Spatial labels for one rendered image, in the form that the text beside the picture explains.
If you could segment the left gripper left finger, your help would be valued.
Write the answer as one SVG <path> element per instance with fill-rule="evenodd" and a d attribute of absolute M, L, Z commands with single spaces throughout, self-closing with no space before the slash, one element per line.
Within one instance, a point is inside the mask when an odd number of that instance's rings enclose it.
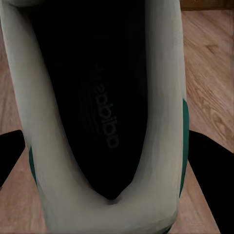
<path fill-rule="evenodd" d="M 0 188 L 25 149 L 21 130 L 0 135 Z"/>

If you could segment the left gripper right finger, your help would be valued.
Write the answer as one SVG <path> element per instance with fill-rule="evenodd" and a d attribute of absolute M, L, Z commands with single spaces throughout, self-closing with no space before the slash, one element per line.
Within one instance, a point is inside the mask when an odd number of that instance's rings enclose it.
<path fill-rule="evenodd" d="M 234 153 L 190 130 L 188 160 L 221 234 L 234 234 Z"/>

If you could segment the gym shoe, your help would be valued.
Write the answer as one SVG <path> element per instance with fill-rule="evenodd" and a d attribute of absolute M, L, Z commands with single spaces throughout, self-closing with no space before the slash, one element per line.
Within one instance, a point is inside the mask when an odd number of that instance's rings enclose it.
<path fill-rule="evenodd" d="M 0 0 L 49 234 L 167 234 L 189 151 L 179 0 Z"/>

